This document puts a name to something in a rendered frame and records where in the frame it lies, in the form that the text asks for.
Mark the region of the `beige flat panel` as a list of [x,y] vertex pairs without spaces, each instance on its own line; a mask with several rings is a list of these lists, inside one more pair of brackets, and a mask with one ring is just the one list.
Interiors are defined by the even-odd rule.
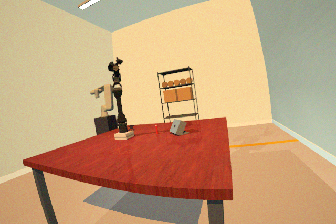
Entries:
[[172,126],[170,128],[170,132],[177,134],[177,135],[184,135],[188,134],[189,132],[184,131],[186,127],[186,122],[181,121],[181,120],[176,120],[174,119]]

